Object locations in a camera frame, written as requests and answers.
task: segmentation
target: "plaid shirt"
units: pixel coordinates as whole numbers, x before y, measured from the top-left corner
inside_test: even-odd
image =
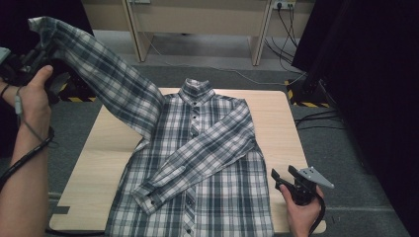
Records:
[[[121,178],[108,235],[273,236],[265,162],[244,100],[192,79],[162,96],[90,35],[51,18],[31,19],[30,27],[143,135]]]

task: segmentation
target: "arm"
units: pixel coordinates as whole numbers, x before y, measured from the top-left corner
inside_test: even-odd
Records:
[[[23,87],[23,118],[42,138],[48,136],[50,108],[43,89],[44,82],[52,68],[42,68],[34,79]],[[0,80],[0,90],[6,83]],[[15,104],[18,88],[10,86],[3,99],[11,106]],[[28,127],[22,122],[19,127],[12,165],[22,156],[40,144]],[[4,186],[0,194],[0,236],[43,236],[47,220],[47,148],[18,170]]]

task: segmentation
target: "wooden table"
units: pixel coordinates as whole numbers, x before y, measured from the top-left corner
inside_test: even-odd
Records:
[[[163,94],[176,88],[161,88]],[[283,92],[215,90],[217,94],[246,99],[265,156],[276,233],[289,232],[286,204],[275,189],[271,170],[292,182],[288,166],[306,168],[304,153]],[[140,136],[102,108],[93,125],[70,180],[57,205],[66,213],[55,213],[49,226],[56,230],[104,230],[123,169]],[[324,221],[317,233],[326,229]]]

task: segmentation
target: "black curtain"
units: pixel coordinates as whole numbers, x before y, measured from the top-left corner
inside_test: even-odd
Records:
[[[322,61],[317,79],[325,81],[363,162],[409,233],[419,236],[419,1],[350,1],[348,25],[341,26],[345,34],[333,39],[335,50],[321,53],[330,46],[322,40],[330,28],[321,21],[331,16],[330,2],[316,0],[293,65],[310,73]]]

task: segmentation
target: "human hand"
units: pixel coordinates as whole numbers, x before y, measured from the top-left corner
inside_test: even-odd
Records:
[[[294,237],[307,237],[311,225],[317,219],[321,206],[317,198],[308,205],[297,205],[285,185],[280,186],[281,193],[287,204],[288,223]],[[323,191],[317,186],[317,193],[323,198]]]
[[[43,87],[52,74],[52,70],[49,65],[41,68],[31,82],[19,91],[26,120],[49,119],[50,107]],[[0,78],[0,89],[3,90],[6,85]],[[18,87],[9,86],[3,94],[3,99],[12,107],[15,107],[15,96],[18,89]]]
[[[22,105],[20,118],[24,120],[20,128],[26,128],[25,125],[29,124],[40,138],[47,137],[49,128],[51,110],[43,87],[46,80],[51,76],[52,70],[51,66],[45,66],[38,71],[27,86],[20,90],[18,87],[9,86],[3,93],[3,99],[10,106],[15,107],[15,96],[19,90]],[[0,90],[3,91],[6,86],[7,84],[0,78]]]

